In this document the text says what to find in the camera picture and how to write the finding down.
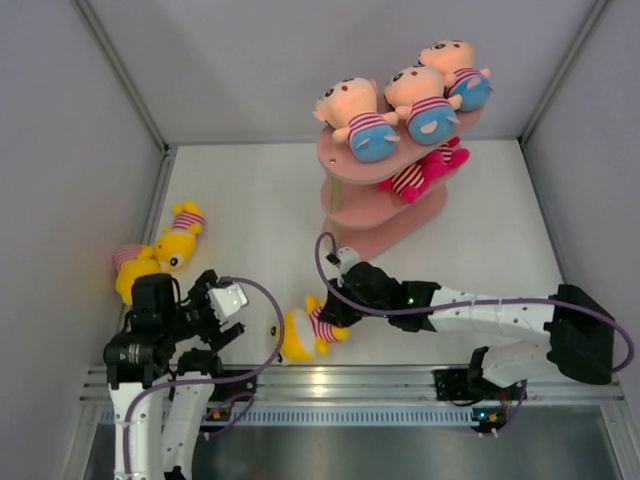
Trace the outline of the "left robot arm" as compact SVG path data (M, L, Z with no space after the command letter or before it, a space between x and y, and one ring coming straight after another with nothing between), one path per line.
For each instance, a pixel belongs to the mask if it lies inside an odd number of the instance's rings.
M127 324L105 346L117 479L188 479L210 399L226 386L222 348L244 332L224 321L248 303L237 283L205 271L185 300L166 273L136 279Z

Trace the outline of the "yellow plush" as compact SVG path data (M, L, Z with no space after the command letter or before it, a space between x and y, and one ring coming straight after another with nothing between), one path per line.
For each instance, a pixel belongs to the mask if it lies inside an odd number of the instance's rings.
M284 316L284 340L276 363L289 365L307 363L330 352L333 344L346 341L348 328L336 327L321 321L319 315L327 298L307 295L305 307L290 310Z
M206 219L193 200L173 205L173 221L156 240L153 250L163 272L182 268L192 257Z

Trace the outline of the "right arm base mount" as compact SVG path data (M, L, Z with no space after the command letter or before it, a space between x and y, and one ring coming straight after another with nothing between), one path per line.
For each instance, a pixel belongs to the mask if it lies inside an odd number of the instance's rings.
M508 387L499 387L482 374L482 361L488 347L477 348L470 363L464 368L437 369L433 372L436 396L439 401L447 401L455 406L465 407L482 401L516 401L525 394L522 381Z

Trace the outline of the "large boy plush doll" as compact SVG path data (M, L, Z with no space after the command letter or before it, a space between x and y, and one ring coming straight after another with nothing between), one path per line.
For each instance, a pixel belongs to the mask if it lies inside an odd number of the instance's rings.
M441 40L425 47L419 63L436 68L444 78L444 96L460 95L460 110L469 112L483 107L493 91L491 70L477 68L476 50L463 40Z

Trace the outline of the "yellow plush corner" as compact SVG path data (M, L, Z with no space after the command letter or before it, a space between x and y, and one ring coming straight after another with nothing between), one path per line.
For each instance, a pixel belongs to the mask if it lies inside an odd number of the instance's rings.
M113 255L117 271L116 292L125 305L132 303L132 286L136 279L162 272L152 246L130 244L121 246Z

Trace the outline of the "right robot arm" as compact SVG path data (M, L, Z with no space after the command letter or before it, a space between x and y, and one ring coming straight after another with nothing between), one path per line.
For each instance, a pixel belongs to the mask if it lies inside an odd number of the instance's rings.
M560 373L588 385L607 385L614 373L613 318L583 289L559 285L542 298L499 298L429 281L398 281L360 262L329 280L322 323L348 328L383 317L404 332L471 332L508 339L474 349L466 373L480 397L520 381Z

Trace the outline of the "small boy plush doll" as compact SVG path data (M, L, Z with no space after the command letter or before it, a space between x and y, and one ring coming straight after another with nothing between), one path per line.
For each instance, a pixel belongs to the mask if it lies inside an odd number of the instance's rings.
M333 141L348 145L362 163L385 159L400 140L395 130L399 116L393 111L378 111L378 88L373 79L339 81L318 98L313 114L333 129Z

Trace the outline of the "white pink plush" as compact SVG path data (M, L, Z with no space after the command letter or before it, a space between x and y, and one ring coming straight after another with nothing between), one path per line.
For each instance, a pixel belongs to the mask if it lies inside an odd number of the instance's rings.
M393 191L406 204L414 203L444 170L444 156L433 151L378 183L382 191Z

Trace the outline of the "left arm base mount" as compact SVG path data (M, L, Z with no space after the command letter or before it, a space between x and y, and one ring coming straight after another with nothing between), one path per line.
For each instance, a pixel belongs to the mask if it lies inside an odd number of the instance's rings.
M248 373L246 369L229 369L223 370L220 374L221 378L235 378ZM256 376L253 375L244 380L234 380L233 382L225 384L217 384L210 397L211 401L221 402L223 400L232 397L233 395L240 393L255 393L256 392Z

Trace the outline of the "white pink plush glasses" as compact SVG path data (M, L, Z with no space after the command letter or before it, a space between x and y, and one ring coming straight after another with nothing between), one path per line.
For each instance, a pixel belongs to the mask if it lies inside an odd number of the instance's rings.
M441 175L458 169L471 156L470 151L462 146L461 139L458 136L441 145L436 152L437 164Z

